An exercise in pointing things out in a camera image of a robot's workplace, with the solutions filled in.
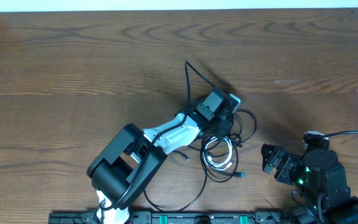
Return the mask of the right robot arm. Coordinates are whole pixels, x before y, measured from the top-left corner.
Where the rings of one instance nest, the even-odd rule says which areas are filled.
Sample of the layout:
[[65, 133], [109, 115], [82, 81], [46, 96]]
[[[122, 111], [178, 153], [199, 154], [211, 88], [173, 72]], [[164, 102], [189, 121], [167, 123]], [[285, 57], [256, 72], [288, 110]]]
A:
[[329, 141], [307, 143], [301, 156], [280, 146], [261, 148], [262, 170], [276, 169], [276, 181], [292, 185], [304, 203], [284, 213], [282, 223], [358, 223], [358, 198], [351, 195], [346, 171]]

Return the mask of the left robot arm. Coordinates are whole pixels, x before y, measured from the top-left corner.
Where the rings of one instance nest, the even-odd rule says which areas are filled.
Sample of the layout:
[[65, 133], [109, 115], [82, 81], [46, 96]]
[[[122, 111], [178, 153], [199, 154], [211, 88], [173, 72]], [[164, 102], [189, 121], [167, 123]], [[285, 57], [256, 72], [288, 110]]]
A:
[[86, 171], [96, 189], [98, 223], [125, 223], [129, 206], [139, 197], [165, 162], [179, 147], [211, 135], [225, 141], [232, 116], [241, 100], [216, 87], [177, 111], [175, 117], [154, 128], [125, 125]]

